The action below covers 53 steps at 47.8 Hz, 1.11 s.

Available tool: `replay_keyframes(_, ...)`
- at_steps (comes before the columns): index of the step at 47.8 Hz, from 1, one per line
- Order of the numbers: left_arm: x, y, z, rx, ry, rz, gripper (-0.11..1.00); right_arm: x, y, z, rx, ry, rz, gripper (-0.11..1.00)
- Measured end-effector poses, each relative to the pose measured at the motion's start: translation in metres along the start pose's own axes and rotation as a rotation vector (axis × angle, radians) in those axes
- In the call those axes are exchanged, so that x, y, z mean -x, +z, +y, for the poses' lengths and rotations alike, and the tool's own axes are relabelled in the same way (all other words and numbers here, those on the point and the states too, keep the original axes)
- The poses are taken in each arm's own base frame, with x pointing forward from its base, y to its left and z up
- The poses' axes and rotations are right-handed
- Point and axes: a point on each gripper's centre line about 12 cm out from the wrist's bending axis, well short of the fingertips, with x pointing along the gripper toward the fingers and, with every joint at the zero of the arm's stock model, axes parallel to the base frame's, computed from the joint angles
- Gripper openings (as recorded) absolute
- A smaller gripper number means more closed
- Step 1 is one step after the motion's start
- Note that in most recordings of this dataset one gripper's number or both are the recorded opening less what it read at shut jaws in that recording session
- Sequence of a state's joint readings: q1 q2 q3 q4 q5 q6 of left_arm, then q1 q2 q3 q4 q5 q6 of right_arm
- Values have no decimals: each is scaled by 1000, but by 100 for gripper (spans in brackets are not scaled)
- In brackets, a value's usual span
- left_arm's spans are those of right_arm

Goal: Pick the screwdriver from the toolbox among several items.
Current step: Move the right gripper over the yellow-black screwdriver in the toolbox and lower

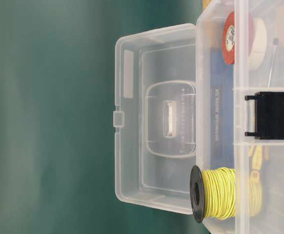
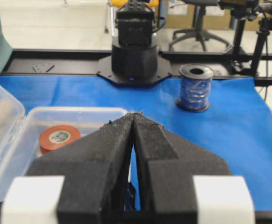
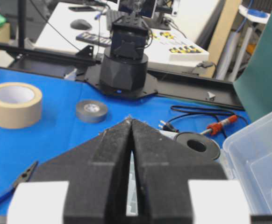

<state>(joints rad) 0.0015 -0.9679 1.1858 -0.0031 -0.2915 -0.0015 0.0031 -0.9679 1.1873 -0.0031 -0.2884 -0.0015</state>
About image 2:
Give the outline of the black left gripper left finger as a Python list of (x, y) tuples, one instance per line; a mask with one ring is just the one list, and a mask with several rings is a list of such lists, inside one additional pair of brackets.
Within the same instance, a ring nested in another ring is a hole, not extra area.
[(3, 224), (100, 224), (121, 210), (129, 173), (131, 113), (36, 159), (13, 180), (0, 211)]

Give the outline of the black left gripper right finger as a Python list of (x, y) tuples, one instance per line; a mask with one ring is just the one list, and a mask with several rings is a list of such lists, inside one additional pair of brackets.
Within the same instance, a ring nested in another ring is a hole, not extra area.
[(158, 224), (253, 224), (252, 198), (226, 161), (134, 113), (141, 207)]

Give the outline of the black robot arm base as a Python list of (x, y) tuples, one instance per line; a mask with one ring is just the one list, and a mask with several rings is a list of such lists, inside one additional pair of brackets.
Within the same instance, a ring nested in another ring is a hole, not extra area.
[(111, 55), (99, 60), (97, 74), (121, 86), (151, 86), (170, 77), (171, 64), (159, 55), (154, 21), (147, 0), (129, 0), (121, 6)]

